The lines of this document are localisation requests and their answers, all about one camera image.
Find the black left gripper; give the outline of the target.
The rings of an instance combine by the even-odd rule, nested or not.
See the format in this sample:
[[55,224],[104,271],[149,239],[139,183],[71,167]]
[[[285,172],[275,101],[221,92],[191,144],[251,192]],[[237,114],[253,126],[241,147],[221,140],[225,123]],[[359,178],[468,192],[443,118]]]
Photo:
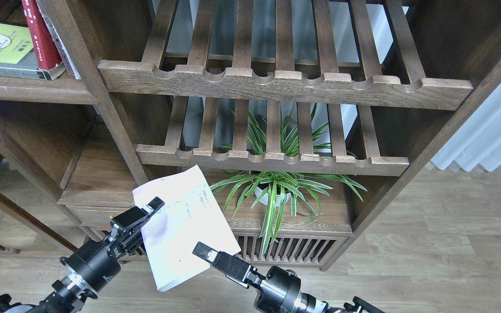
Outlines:
[[[155,197],[145,206],[134,206],[114,216],[110,220],[110,241],[118,244],[141,244],[141,228],[163,206],[161,198]],[[70,271],[82,276],[91,289],[99,293],[120,272],[118,259],[121,257],[123,254],[109,241],[88,240],[70,257],[61,257],[60,262]]]

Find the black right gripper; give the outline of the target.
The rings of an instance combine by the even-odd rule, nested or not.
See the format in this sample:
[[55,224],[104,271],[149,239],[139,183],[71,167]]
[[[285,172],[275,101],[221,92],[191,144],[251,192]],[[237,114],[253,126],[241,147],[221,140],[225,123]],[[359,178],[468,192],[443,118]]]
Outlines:
[[255,309],[263,313],[296,313],[301,302],[301,280],[290,272],[272,266],[266,277],[256,267],[223,251],[198,242],[193,255],[207,261],[225,277],[248,289],[258,290]]

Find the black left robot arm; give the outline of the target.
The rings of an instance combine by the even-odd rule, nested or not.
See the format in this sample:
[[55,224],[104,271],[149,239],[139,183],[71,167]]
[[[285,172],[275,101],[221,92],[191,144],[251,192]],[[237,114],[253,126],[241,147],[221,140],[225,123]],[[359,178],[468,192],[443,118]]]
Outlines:
[[164,202],[153,198],[110,220],[110,234],[103,240],[88,240],[70,257],[61,257],[69,273],[52,284],[53,291],[38,304],[10,303],[9,294],[0,295],[0,313],[76,313],[87,298],[99,293],[121,270],[119,259],[133,255],[143,243],[141,228],[158,212]]

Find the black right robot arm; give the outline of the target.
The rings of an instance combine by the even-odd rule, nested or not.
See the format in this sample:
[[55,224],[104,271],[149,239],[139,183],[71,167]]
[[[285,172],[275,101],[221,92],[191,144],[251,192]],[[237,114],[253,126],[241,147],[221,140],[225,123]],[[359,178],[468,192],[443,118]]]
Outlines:
[[381,310],[354,297],[353,303],[343,307],[332,307],[326,301],[301,291],[301,280],[296,272],[272,266],[268,273],[261,275],[256,267],[226,252],[216,251],[198,242],[193,254],[223,272],[225,277],[248,289],[257,289],[255,309],[263,313],[381,313]]

